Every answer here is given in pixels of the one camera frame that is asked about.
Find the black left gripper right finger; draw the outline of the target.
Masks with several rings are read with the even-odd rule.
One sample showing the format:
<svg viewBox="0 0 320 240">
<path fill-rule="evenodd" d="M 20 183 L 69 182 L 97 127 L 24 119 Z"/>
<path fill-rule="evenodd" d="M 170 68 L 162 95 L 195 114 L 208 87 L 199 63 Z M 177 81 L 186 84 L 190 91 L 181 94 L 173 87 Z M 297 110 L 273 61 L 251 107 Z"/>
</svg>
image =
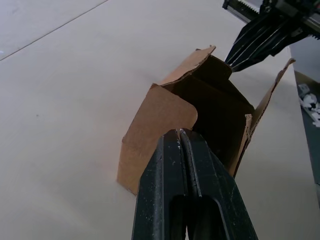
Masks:
<svg viewBox="0 0 320 240">
<path fill-rule="evenodd" d="M 180 129 L 188 182 L 187 232 L 191 240 L 258 238 L 237 184 L 198 133 Z"/>
</svg>

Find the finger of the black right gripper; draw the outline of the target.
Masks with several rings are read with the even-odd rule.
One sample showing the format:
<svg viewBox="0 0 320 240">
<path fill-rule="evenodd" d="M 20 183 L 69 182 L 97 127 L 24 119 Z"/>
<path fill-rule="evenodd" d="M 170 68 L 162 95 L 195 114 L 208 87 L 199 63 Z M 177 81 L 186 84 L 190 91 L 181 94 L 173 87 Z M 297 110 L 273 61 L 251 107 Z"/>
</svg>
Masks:
<svg viewBox="0 0 320 240">
<path fill-rule="evenodd" d="M 268 57 L 284 37 L 284 19 L 266 14 L 245 25 L 225 59 L 231 67 L 251 67 Z"/>
<path fill-rule="evenodd" d="M 288 22 L 279 25 L 249 23 L 242 28 L 230 50 L 230 66 L 240 72 L 275 56 L 285 47 L 296 43 L 309 34 L 302 28 L 293 28 Z"/>
</svg>

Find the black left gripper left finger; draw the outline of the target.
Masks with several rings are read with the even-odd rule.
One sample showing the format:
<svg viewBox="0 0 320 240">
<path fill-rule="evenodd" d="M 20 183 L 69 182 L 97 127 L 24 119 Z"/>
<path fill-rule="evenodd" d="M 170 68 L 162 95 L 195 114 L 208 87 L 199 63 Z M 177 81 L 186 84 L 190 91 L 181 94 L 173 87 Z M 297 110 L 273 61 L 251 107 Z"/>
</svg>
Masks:
<svg viewBox="0 0 320 240">
<path fill-rule="evenodd" d="M 158 140 L 136 196 L 133 240 L 184 240 L 187 224 L 185 160 L 177 130 Z"/>
</svg>

